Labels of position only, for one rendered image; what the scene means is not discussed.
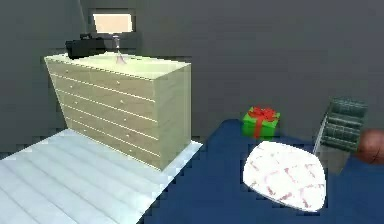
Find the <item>green gift box red ribbon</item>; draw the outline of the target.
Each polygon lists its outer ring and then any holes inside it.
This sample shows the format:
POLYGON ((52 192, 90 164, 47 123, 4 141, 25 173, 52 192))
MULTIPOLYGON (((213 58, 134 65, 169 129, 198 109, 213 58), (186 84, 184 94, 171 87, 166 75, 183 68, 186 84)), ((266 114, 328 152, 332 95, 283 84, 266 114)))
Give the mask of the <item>green gift box red ribbon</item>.
POLYGON ((242 119, 242 134, 260 140, 275 136, 280 113, 271 108, 251 107, 242 119))

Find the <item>brown basketball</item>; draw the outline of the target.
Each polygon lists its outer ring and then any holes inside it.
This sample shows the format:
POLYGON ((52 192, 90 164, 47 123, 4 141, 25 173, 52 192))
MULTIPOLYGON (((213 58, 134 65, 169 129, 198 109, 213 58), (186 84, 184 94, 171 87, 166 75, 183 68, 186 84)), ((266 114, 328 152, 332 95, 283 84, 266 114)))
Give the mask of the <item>brown basketball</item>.
POLYGON ((363 131, 355 156, 367 164, 384 165, 384 130, 363 131))

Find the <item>white pillow with red pattern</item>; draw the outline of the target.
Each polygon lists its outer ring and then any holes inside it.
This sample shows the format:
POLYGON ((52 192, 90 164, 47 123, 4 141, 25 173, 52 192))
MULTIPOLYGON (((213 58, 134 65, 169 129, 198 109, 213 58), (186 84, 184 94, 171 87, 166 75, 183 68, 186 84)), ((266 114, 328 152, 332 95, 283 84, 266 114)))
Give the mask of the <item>white pillow with red pattern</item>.
POLYGON ((325 203, 322 164, 312 153, 291 145, 259 143, 246 159, 242 180, 263 197, 304 212, 317 212, 325 203))

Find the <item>blue bed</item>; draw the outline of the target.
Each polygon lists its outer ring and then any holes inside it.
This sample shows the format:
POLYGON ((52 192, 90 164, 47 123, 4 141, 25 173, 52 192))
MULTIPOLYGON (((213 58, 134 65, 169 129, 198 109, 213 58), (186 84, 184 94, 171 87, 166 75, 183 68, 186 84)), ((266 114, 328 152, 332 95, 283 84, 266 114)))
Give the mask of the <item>blue bed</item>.
POLYGON ((323 209, 283 207, 242 183, 246 157, 257 141, 241 134, 238 120, 220 124, 139 224, 384 224, 384 166, 350 158, 327 176, 323 209))

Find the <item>beige chest of drawers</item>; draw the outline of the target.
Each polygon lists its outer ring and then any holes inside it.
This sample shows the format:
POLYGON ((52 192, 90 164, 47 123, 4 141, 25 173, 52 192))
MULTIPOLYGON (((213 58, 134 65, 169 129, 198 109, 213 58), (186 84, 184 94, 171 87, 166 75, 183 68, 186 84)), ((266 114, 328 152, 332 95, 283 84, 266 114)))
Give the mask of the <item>beige chest of drawers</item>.
POLYGON ((191 142, 191 65, 106 52, 44 58, 66 124, 157 169, 191 142))

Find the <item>black box-shaped object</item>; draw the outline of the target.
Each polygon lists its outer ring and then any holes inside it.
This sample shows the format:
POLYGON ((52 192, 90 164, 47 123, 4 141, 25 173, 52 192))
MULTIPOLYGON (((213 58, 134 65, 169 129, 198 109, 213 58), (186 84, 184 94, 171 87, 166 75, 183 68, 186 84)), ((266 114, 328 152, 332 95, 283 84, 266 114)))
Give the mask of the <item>black box-shaped object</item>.
POLYGON ((81 34, 79 40, 65 42, 68 57, 72 60, 99 55, 106 52, 104 39, 90 33, 81 34))

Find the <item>table lamp with pale shade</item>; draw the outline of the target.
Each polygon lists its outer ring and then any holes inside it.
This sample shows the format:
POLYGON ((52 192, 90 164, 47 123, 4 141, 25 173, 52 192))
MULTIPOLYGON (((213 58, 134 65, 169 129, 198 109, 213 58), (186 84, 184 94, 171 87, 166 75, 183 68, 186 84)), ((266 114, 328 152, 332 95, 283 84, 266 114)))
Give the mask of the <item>table lamp with pale shade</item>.
POLYGON ((120 35, 122 33, 132 32, 132 18, 129 13, 112 13, 93 15, 96 32, 111 34, 116 45, 116 63, 125 64, 125 60, 120 52, 120 35))

